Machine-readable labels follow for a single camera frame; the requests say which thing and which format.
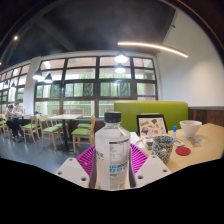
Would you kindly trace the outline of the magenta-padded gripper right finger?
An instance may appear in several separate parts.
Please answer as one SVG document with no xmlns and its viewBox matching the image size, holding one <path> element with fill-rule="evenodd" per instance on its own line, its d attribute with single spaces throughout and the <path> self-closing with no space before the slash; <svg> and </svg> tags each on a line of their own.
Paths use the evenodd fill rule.
<svg viewBox="0 0 224 224">
<path fill-rule="evenodd" d="M 140 188 L 157 181 L 171 171 L 156 155 L 148 155 L 132 144 L 130 150 L 129 182 L 131 188 Z"/>
</svg>

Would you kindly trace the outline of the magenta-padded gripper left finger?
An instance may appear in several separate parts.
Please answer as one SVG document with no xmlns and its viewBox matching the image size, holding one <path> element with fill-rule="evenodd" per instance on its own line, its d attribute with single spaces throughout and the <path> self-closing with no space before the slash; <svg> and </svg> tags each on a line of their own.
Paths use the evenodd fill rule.
<svg viewBox="0 0 224 224">
<path fill-rule="evenodd" d="M 91 146 L 76 158 L 69 157 L 56 175 L 84 188 L 96 185 L 95 147 Z"/>
</svg>

